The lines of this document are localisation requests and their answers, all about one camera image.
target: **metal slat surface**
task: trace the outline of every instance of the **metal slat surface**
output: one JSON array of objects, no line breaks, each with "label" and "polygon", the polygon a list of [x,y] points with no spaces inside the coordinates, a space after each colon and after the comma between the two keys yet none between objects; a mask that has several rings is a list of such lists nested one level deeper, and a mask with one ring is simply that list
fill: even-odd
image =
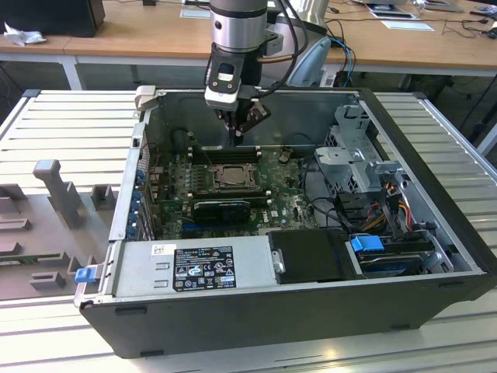
[{"label": "metal slat surface", "polygon": [[132,103],[134,101],[134,95],[67,95],[67,94],[55,94],[47,95],[41,94],[35,98],[37,103],[97,103],[97,102],[107,102],[107,103]]},{"label": "metal slat surface", "polygon": [[[47,92],[47,95],[65,94],[65,91]],[[68,95],[89,93],[108,94],[105,91],[69,91]],[[112,94],[129,94],[129,91]],[[380,99],[390,102],[411,102],[408,93],[392,95],[379,94]],[[114,159],[127,153],[130,141],[119,148],[98,150],[98,159]],[[444,156],[461,154],[461,147],[454,143],[416,143],[419,152]],[[46,158],[48,152],[75,161],[95,159],[96,150],[71,148],[58,150],[27,149],[10,151],[19,156],[19,161],[33,159],[36,152]],[[0,152],[0,161],[4,160]],[[457,185],[461,190],[471,190],[478,185],[486,190],[495,183],[485,174],[454,178],[439,176],[445,185]],[[78,190],[90,191],[89,187]],[[493,237],[493,223],[496,214],[478,214],[469,217],[475,227],[490,232]],[[461,302],[450,306],[435,319],[418,330],[379,333],[364,336],[348,336],[331,340],[314,340],[301,343],[287,343],[248,347],[234,350],[212,351],[198,354],[147,357],[137,360],[120,359],[109,345],[79,315],[71,299],[58,304],[0,305],[0,371],[29,373],[47,371],[132,371],[157,373],[219,373],[252,371],[264,373],[324,372],[333,373],[378,373],[394,371],[423,372],[495,372],[497,361],[497,291],[490,291],[474,302]]]},{"label": "metal slat surface", "polygon": [[8,133],[8,138],[130,138],[133,128],[30,128],[15,129]]},{"label": "metal slat surface", "polygon": [[473,158],[468,154],[460,153],[429,153],[420,152],[421,158],[426,163],[469,163],[473,161]]},{"label": "metal slat surface", "polygon": [[118,191],[130,137],[139,121],[130,91],[43,91],[30,99],[0,141],[0,176],[26,194],[47,193],[33,176],[40,159],[57,159],[78,192],[96,184]]},{"label": "metal slat surface", "polygon": [[453,200],[494,200],[495,188],[492,186],[471,188],[446,188]]},{"label": "metal slat surface", "polygon": [[0,162],[25,162],[40,159],[84,160],[84,159],[126,159],[128,148],[99,149],[36,149],[36,150],[11,150],[0,152]]},{"label": "metal slat surface", "polygon": [[485,171],[481,169],[479,165],[474,163],[447,163],[445,165],[439,163],[433,163],[429,165],[435,176],[438,175],[481,175],[485,174]]},{"label": "metal slat surface", "polygon": [[446,134],[447,131],[441,126],[419,126],[412,124],[402,127],[402,132],[405,134]]},{"label": "metal slat surface", "polygon": [[387,110],[392,118],[430,118],[426,110]]},{"label": "metal slat surface", "polygon": [[[487,245],[497,248],[497,186],[488,170],[453,137],[450,127],[444,127],[447,120],[441,120],[440,113],[430,113],[414,96],[417,103],[386,103],[384,96],[378,98]],[[395,159],[385,139],[378,137],[378,142]]]},{"label": "metal slat surface", "polygon": [[34,110],[28,112],[24,119],[132,119],[138,118],[133,110]]},{"label": "metal slat surface", "polygon": [[[0,162],[0,175],[21,175],[33,173],[37,161],[33,162]],[[119,169],[126,158],[116,161],[84,160],[62,161],[61,174],[64,173],[102,173]]]},{"label": "metal slat surface", "polygon": [[130,146],[129,138],[48,138],[5,141],[2,150],[9,149],[101,149]]},{"label": "metal slat surface", "polygon": [[135,119],[37,119],[21,120],[16,128],[133,128]]},{"label": "metal slat surface", "polygon": [[45,103],[36,101],[31,110],[135,110],[134,102],[94,102],[94,103]]}]

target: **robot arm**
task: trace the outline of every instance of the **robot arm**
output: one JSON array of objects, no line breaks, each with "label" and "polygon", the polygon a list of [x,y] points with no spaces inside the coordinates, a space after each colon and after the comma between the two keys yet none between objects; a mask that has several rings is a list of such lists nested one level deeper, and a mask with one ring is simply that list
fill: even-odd
[{"label": "robot arm", "polygon": [[[205,100],[224,121],[233,145],[270,115],[261,98],[285,83],[309,86],[328,53],[328,0],[277,2],[283,11],[269,27],[267,0],[210,2],[213,43]],[[279,79],[265,92],[256,88],[263,67],[264,75]]]}]

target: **wooden desk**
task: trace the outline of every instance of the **wooden desk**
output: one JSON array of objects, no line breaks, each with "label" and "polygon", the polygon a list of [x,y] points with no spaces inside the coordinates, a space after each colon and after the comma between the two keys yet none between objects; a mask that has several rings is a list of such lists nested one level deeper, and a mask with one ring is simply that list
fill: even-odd
[{"label": "wooden desk", "polygon": [[[390,30],[363,5],[330,4],[340,13],[329,12],[327,17],[342,20],[347,44],[356,52],[355,71],[473,76],[493,76],[497,72],[497,40],[466,39],[454,32],[442,34],[444,22],[434,21],[479,19],[469,14],[478,3],[461,2],[467,10],[463,14],[425,12],[421,19],[434,32]],[[46,44],[24,48],[2,40],[0,60],[61,63],[72,89],[85,87],[77,64],[205,66],[207,63],[211,43],[209,19],[180,18],[180,4],[144,7],[141,2],[104,1],[104,5],[106,19],[96,37],[69,40],[49,37]],[[459,23],[449,25],[468,33]],[[339,34],[336,23],[330,26]],[[471,26],[489,28],[488,24],[480,23]],[[325,66],[327,74],[334,75],[343,62],[344,53],[340,49],[331,50]]]},{"label": "wooden desk", "polygon": [[40,44],[27,44],[21,47],[12,44],[4,37],[0,37],[0,53],[27,53],[27,54],[63,54],[64,47],[71,37],[50,35],[45,37],[46,42]]},{"label": "wooden desk", "polygon": [[210,55],[210,19],[180,18],[181,5],[105,1],[106,19],[96,37],[73,37],[66,54],[197,58]]},{"label": "wooden desk", "polygon": [[[497,40],[487,37],[464,38],[446,29],[442,34],[444,21],[462,19],[481,19],[469,14],[478,5],[474,2],[460,2],[466,13],[424,12],[421,20],[435,31],[390,30],[369,12],[360,11],[363,5],[334,5],[340,14],[328,13],[330,19],[374,19],[371,21],[346,21],[342,25],[347,44],[354,49],[358,68],[369,66],[407,67],[407,68],[445,68],[467,70],[489,70],[490,75],[497,72]],[[405,10],[417,14],[413,7]],[[329,23],[335,35],[339,35],[337,23]],[[448,23],[449,27],[471,35],[462,28],[461,23]],[[489,30],[490,23],[467,23],[477,29]],[[330,51],[328,62],[343,62],[343,52]]]}]

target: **black computer case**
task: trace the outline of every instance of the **black computer case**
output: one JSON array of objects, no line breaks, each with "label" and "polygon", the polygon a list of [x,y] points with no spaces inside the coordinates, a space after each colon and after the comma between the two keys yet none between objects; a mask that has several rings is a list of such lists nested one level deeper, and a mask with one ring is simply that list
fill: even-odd
[{"label": "black computer case", "polygon": [[105,18],[102,0],[16,0],[0,2],[4,23],[23,31],[94,37]]}]

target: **power supply label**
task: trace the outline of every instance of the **power supply label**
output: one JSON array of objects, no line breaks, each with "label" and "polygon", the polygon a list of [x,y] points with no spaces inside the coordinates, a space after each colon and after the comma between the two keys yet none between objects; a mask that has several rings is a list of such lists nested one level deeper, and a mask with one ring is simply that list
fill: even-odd
[{"label": "power supply label", "polygon": [[175,250],[172,288],[175,291],[236,288],[233,247]]}]

